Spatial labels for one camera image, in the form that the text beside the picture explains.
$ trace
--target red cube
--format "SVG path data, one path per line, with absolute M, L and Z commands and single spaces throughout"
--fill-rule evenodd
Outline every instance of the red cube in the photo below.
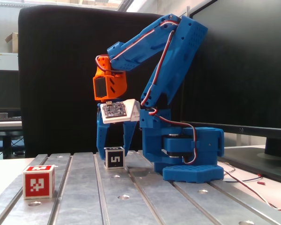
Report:
M 23 171 L 23 197 L 52 198 L 55 189 L 55 165 L 28 166 Z

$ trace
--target black cube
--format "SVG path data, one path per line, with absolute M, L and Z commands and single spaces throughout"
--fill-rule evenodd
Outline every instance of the black cube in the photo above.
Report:
M 119 169 L 125 167 L 125 149 L 112 147 L 105 149 L 104 166 L 108 169 Z

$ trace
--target circuit board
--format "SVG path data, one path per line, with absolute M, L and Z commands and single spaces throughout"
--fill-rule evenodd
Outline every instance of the circuit board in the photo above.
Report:
M 120 116 L 126 116 L 126 108 L 123 102 L 106 102 L 103 106 L 104 114 L 106 118 L 114 118 Z

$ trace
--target cardboard box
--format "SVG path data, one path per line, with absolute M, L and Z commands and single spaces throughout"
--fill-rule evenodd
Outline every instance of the cardboard box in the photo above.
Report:
M 8 35 L 5 41 L 6 43 L 12 41 L 12 53 L 18 53 L 18 33 L 11 33 L 10 35 Z

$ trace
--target fiducial marker cube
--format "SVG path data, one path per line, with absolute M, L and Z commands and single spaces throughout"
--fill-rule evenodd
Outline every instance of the fiducial marker cube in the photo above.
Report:
M 105 149 L 104 166 L 108 169 L 120 169 L 125 167 L 125 149 L 112 147 Z
M 52 198 L 55 190 L 55 165 L 28 166 L 23 171 L 23 197 Z

